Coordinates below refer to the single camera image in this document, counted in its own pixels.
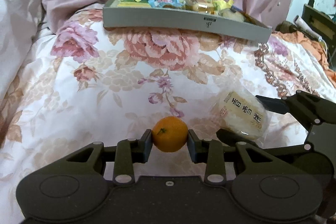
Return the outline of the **rice cracker packet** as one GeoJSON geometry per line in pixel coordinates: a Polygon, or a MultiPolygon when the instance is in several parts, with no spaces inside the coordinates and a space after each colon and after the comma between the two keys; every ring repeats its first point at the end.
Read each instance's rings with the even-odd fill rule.
{"type": "Polygon", "coordinates": [[[222,119],[224,129],[250,140],[263,138],[269,124],[266,109],[245,88],[221,91],[215,112],[222,119]]]}

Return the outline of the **orange tangerine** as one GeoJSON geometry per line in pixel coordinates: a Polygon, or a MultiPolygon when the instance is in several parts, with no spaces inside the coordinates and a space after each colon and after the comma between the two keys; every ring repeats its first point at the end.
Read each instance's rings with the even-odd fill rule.
{"type": "Polygon", "coordinates": [[[185,145],[188,130],[187,124],[177,117],[162,118],[151,130],[153,143],[162,152],[177,152],[185,145]]]}

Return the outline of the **green cookie packet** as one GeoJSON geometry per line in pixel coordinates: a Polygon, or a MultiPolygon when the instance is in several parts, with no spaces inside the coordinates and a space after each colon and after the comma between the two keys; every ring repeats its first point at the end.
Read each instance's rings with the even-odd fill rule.
{"type": "Polygon", "coordinates": [[[245,17],[242,13],[240,13],[238,11],[232,11],[229,8],[220,10],[219,15],[224,17],[224,18],[234,20],[234,21],[237,21],[237,22],[244,22],[245,21],[245,17]]]}

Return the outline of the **sandwich bread packet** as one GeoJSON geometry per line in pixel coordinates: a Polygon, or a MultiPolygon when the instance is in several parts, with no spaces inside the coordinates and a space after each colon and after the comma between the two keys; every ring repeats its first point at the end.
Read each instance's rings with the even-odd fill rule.
{"type": "Polygon", "coordinates": [[[213,0],[185,0],[185,7],[190,11],[212,15],[214,15],[217,10],[213,0]]]}

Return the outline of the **blue cartoon snack packet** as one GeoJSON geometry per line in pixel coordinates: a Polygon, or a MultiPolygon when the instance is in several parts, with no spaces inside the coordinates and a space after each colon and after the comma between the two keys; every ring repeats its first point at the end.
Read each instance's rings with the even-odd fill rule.
{"type": "Polygon", "coordinates": [[[185,6],[184,0],[148,0],[152,8],[182,9],[185,6]]]}

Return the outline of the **orange cloth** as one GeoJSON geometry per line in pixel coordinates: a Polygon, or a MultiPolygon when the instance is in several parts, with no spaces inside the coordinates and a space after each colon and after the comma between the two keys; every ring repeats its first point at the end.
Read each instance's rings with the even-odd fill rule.
{"type": "Polygon", "coordinates": [[[316,42],[315,40],[309,39],[300,31],[285,34],[280,31],[276,31],[274,35],[285,40],[286,42],[290,42],[293,44],[300,44],[305,50],[309,51],[316,58],[318,63],[321,65],[323,71],[327,75],[327,78],[335,87],[336,84],[335,71],[333,71],[329,67],[326,50],[324,49],[324,47],[320,42],[316,42]]]}

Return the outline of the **floral quilt bedspread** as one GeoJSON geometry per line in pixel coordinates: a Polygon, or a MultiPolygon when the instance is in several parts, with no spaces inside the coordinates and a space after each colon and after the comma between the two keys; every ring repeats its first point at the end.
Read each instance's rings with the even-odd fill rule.
{"type": "Polygon", "coordinates": [[[21,67],[1,100],[1,223],[19,223],[18,182],[77,149],[139,137],[167,116],[203,138],[221,121],[217,94],[232,82],[255,95],[297,90],[335,100],[335,87],[300,44],[262,45],[185,30],[106,30],[102,9],[76,12],[50,40],[41,74],[21,67]]]}

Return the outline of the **rolled white paper tube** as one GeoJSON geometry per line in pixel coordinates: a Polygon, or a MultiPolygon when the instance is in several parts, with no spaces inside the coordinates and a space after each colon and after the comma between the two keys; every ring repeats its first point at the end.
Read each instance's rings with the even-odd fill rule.
{"type": "Polygon", "coordinates": [[[315,31],[313,31],[309,25],[302,19],[302,17],[300,17],[299,15],[297,15],[294,20],[293,20],[294,24],[299,27],[300,29],[302,29],[303,31],[305,31],[307,34],[309,34],[312,38],[314,38],[317,41],[321,41],[322,40],[322,36],[319,35],[318,33],[316,33],[315,31]]]}

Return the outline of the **dark wooden cabinet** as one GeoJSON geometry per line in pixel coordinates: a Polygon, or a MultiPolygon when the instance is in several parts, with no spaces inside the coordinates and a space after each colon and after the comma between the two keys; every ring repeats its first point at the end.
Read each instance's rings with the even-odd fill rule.
{"type": "Polygon", "coordinates": [[[327,44],[335,44],[335,22],[324,12],[314,8],[314,0],[309,0],[308,4],[304,4],[302,19],[313,31],[321,35],[327,44]]]}

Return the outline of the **grey shallow snack box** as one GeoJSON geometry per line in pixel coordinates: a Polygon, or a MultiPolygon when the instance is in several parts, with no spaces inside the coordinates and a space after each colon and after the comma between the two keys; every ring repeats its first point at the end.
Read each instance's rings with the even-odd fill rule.
{"type": "MultiPolygon", "coordinates": [[[[232,11],[241,10],[235,6],[232,11]]],[[[266,43],[271,29],[259,22],[259,25],[237,22],[215,14],[205,14],[182,9],[152,8],[148,0],[108,0],[103,7],[103,22],[106,28],[115,27],[158,27],[181,28],[212,34],[232,36],[258,43],[266,43]]]]}

